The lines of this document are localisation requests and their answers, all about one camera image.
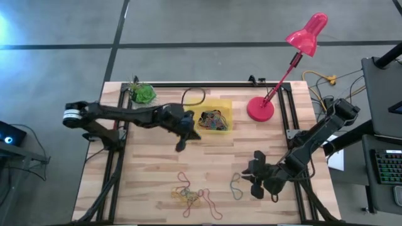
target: green object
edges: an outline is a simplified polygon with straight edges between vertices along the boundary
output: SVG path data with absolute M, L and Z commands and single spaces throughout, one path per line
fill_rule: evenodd
M 148 84 L 135 84 L 132 91 L 131 100 L 135 103 L 149 104 L 156 97 L 153 87 Z

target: yellow container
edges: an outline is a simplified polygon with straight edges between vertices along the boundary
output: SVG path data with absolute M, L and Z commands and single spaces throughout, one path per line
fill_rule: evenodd
M 191 99 L 186 104 L 197 103 L 200 99 Z M 185 106 L 185 110 L 194 111 L 194 129 L 200 133 L 228 134 L 233 130 L 232 101 L 228 99 L 206 98 L 196 106 Z

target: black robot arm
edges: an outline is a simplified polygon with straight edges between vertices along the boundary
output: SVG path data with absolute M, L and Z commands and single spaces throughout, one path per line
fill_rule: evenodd
M 277 195 L 287 181 L 305 180 L 306 178 L 301 178 L 301 174 L 307 169 L 313 152 L 335 131 L 343 126 L 352 125 L 359 111 L 358 107 L 354 107 L 344 99 L 333 101 L 321 121 L 309 131 L 298 132 L 290 140 L 288 153 L 277 164 L 266 163 L 265 154 L 255 151 L 254 160 L 251 160 L 248 168 L 242 172 L 245 174 L 242 178 L 253 184 L 251 194 L 256 198 L 263 198 L 262 185 L 272 195 Z
M 69 128 L 82 128 L 88 131 L 83 137 L 91 140 L 99 137 L 106 148 L 118 148 L 119 132 L 106 129 L 96 119 L 110 119 L 132 122 L 143 128 L 160 126 L 180 136 L 176 151 L 185 149 L 189 139 L 201 139 L 194 131 L 194 112 L 184 111 L 181 104 L 165 104 L 139 109 L 123 109 L 100 105 L 98 102 L 74 102 L 65 105 L 63 124 Z

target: concrete floor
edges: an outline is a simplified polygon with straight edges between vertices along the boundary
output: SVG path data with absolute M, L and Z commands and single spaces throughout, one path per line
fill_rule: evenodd
M 0 1 L 0 45 L 111 44 L 123 0 Z M 320 41 L 402 39 L 401 15 L 391 0 L 131 0 L 120 43 L 283 41 L 322 11 L 329 23 Z M 321 46 L 305 56 L 288 80 L 305 70 L 338 76 L 361 68 L 364 57 L 393 46 Z M 118 50 L 111 81 L 279 80 L 295 49 L 186 48 Z M 66 223 L 72 215 L 88 143 L 82 131 L 62 125 L 66 102 L 97 100 L 110 49 L 0 50 L 0 120 L 32 127 L 52 161 L 48 181 L 27 176 L 8 225 Z M 323 95 L 346 97 L 362 72 L 320 86 Z M 308 75 L 309 85 L 317 77 Z M 361 80 L 355 88 L 364 85 Z M 370 119 L 366 93 L 353 97 L 362 110 L 353 128 Z M 40 153 L 35 140 L 26 145 Z M 350 223 L 396 225 L 402 217 L 364 215 L 363 186 L 334 182 L 342 218 Z

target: computer keyboard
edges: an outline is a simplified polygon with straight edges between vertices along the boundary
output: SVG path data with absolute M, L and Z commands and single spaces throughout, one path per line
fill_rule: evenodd
M 378 183 L 402 185 L 402 150 L 375 149 L 373 154 Z

